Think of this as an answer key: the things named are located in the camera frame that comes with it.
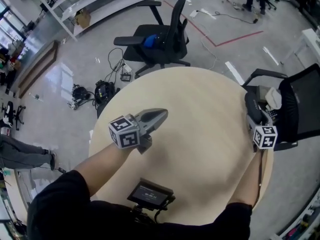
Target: forearm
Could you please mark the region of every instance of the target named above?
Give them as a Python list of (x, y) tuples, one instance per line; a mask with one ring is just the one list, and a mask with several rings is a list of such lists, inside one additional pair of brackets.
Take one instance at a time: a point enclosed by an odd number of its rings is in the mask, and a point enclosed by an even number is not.
[[(244, 203), (247, 205), (251, 205), (252, 207), (255, 205), (259, 191), (260, 161), (261, 150), (259, 150), (251, 160), (228, 204)], [(262, 158), (261, 178), (263, 178), (263, 175), (265, 173), (266, 162), (267, 152), (265, 151)]]
[(89, 157), (74, 169), (84, 178), (93, 196), (127, 160), (133, 148), (119, 149), (114, 143)]

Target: blue object on chair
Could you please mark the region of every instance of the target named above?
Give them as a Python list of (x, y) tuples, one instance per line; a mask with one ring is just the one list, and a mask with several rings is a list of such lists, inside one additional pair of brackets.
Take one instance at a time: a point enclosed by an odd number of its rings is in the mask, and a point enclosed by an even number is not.
[(157, 35), (156, 34), (152, 34), (150, 36), (148, 36), (144, 43), (143, 43), (143, 46), (144, 47), (147, 47), (147, 48), (152, 48), (154, 46), (154, 43), (155, 43), (155, 39), (156, 39)]

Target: gray pants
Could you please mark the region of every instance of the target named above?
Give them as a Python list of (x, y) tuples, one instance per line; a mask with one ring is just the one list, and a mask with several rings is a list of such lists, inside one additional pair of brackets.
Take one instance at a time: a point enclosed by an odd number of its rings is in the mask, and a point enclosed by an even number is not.
[(25, 144), (6, 135), (0, 138), (0, 166), (10, 169), (32, 169), (50, 165), (51, 155), (39, 146)]

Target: round table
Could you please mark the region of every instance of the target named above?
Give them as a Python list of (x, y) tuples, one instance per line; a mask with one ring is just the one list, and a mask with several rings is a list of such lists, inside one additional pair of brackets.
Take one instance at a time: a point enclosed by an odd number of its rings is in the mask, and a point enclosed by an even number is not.
[[(140, 178), (145, 178), (172, 189), (176, 197), (158, 221), (212, 223), (226, 207), (254, 156), (246, 124), (245, 93), (224, 75), (196, 67), (165, 68), (130, 83), (96, 122), (89, 156), (112, 143), (108, 122), (121, 115), (164, 108), (168, 118), (151, 134), (152, 147), (143, 155), (135, 149), (97, 192), (98, 199), (133, 207), (127, 197)], [(273, 166), (273, 151), (265, 154), (260, 198)]]

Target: brown box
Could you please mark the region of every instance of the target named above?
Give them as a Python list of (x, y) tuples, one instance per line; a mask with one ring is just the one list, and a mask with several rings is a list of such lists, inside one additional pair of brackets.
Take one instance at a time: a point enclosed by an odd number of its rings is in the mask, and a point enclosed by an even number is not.
[(79, 25), (81, 28), (85, 29), (89, 27), (91, 16), (86, 9), (81, 9), (77, 11), (74, 18), (76, 24)]

